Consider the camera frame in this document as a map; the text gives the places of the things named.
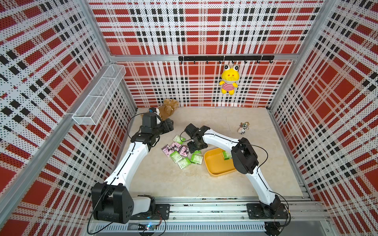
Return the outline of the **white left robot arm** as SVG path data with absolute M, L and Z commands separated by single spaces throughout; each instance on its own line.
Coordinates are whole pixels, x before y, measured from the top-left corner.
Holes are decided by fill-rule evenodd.
M 153 197 L 132 197 L 129 188 L 142 160 L 161 135 L 173 130 L 174 121 L 170 118 L 163 121 L 157 113 L 143 114 L 142 125 L 131 137 L 129 148 L 118 166 L 104 182 L 91 188 L 93 219 L 125 224 L 137 214 L 155 213 Z

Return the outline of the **green tissue pack front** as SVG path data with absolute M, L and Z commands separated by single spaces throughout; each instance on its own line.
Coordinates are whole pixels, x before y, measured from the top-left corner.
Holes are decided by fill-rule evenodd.
M 198 154 L 192 154 L 192 157 L 190 160 L 192 164 L 201 165 L 202 161 L 203 161 L 203 156 L 198 155 Z

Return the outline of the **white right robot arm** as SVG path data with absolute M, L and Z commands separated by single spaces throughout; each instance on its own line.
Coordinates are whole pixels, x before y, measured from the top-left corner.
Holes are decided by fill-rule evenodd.
M 278 219 L 279 217 L 290 219 L 288 204 L 281 202 L 280 194 L 274 192 L 265 180 L 254 145 L 248 139 L 230 138 L 207 126 L 198 128 L 193 124 L 187 125 L 184 132 L 191 139 L 188 143 L 191 153 L 213 145 L 231 154 L 235 169 L 244 174 L 255 189 L 263 216 L 270 219 Z

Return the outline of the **green tissue pack with barcode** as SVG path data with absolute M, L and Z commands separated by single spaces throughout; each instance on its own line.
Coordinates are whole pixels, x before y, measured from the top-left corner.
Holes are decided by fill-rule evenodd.
M 185 158 L 182 158 L 180 161 L 178 161 L 177 164 L 179 168 L 183 170 L 191 165 L 191 161 L 187 157 L 185 157 Z

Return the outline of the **green pocket tissue pack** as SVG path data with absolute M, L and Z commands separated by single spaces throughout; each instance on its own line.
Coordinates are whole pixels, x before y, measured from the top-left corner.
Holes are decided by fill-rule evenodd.
M 170 158 L 174 161 L 174 163 L 178 163 L 183 157 L 180 155 L 178 151 L 174 151 L 170 154 Z

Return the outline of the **yellow plastic storage tray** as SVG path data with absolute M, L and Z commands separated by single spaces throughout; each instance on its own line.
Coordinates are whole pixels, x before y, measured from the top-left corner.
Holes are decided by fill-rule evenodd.
M 219 177 L 236 171 L 233 160 L 231 158 L 224 159 L 223 153 L 223 149 L 216 148 L 204 154 L 205 166 L 213 177 Z

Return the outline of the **pink cartoon tissue pack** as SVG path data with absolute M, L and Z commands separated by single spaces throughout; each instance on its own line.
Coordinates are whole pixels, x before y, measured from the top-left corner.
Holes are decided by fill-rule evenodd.
M 174 149 L 175 151 L 179 151 L 180 148 L 182 147 L 182 144 L 180 144 L 180 143 L 174 141 L 170 147 L 171 147 L 172 149 Z
M 173 154 L 173 152 L 175 151 L 175 149 L 172 148 L 172 147 L 169 146 L 169 145 L 165 145 L 161 150 L 162 150 L 162 152 L 163 152 L 167 157 L 170 157 L 170 155 Z
M 183 157 L 187 157 L 190 153 L 188 146 L 182 145 L 178 150 L 179 154 Z

